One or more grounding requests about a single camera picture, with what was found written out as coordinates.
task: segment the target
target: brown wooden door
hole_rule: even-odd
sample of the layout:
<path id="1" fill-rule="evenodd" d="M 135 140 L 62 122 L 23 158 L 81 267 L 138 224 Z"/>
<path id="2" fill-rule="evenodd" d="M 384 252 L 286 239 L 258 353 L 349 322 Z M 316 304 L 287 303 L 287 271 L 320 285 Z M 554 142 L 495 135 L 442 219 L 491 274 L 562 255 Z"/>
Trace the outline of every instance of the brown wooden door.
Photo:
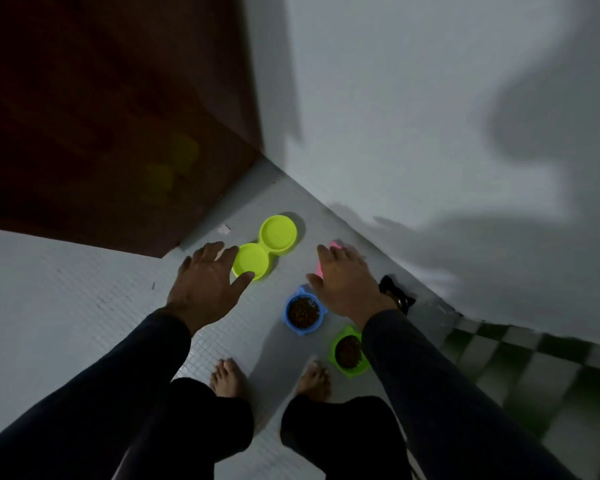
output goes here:
<path id="1" fill-rule="evenodd" d="M 161 257 L 258 158 L 232 0 L 0 0 L 0 229 Z"/>

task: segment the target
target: checkered floor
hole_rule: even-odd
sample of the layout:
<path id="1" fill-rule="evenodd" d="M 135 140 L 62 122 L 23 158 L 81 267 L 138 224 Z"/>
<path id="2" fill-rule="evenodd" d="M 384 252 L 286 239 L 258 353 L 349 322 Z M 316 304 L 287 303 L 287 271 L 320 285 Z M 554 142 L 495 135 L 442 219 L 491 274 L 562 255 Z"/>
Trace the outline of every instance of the checkered floor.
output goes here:
<path id="1" fill-rule="evenodd" d="M 600 345 L 463 318 L 441 351 L 575 475 L 600 479 Z"/>

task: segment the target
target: bare foot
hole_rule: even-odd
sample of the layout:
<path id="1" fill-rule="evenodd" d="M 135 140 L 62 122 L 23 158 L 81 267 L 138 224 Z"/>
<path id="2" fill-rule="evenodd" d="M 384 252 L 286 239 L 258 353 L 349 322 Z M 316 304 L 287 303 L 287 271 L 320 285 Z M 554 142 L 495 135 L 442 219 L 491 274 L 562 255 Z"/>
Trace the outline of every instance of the bare foot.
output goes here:
<path id="1" fill-rule="evenodd" d="M 247 378 L 233 359 L 220 359 L 216 370 L 211 373 L 209 386 L 218 397 L 241 397 L 249 400 L 247 395 Z"/>
<path id="2" fill-rule="evenodd" d="M 329 371 L 320 362 L 312 362 L 300 378 L 298 395 L 305 394 L 317 403 L 325 402 L 331 396 L 331 378 Z"/>

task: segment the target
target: forearm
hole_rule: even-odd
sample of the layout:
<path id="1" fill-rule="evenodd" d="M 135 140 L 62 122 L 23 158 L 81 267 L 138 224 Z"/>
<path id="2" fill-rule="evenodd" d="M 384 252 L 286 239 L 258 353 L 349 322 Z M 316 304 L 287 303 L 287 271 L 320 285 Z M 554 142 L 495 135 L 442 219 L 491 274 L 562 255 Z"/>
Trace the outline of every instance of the forearm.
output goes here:
<path id="1" fill-rule="evenodd" d="M 106 478 L 186 359 L 190 331 L 152 314 L 0 434 L 0 477 Z"/>
<path id="2" fill-rule="evenodd" d="M 373 316 L 363 350 L 429 480 L 574 478 L 402 313 Z"/>

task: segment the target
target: green bowl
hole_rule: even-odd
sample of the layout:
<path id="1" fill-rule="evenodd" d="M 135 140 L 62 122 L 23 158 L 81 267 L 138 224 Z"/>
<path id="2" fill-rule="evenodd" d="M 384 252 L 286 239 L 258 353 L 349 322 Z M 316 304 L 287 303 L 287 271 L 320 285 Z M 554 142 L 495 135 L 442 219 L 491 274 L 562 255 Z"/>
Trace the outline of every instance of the green bowl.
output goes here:
<path id="1" fill-rule="evenodd" d="M 286 216 L 269 217 L 258 233 L 258 242 L 240 246 L 232 266 L 233 273 L 240 276 L 253 271 L 254 281 L 266 276 L 271 270 L 271 255 L 280 256 L 293 248 L 298 237 L 294 222 Z"/>
<path id="2" fill-rule="evenodd" d="M 345 369 L 344 367 L 341 367 L 338 361 L 336 360 L 336 346 L 342 339 L 350 335 L 357 337 L 360 341 L 360 344 L 362 344 L 362 334 L 358 330 L 353 328 L 351 325 L 347 325 L 346 327 L 344 327 L 344 330 L 341 331 L 340 334 L 338 334 L 338 336 L 331 343 L 331 351 L 329 352 L 329 362 L 334 364 L 338 368 L 338 370 L 341 371 L 344 375 L 346 375 L 346 377 L 348 377 L 349 379 L 355 376 L 359 376 L 370 366 L 369 361 L 367 360 L 367 357 L 365 357 L 365 354 L 362 352 L 362 350 L 360 350 L 360 354 L 362 354 L 362 359 L 360 359 L 358 365 L 355 366 L 353 369 Z"/>

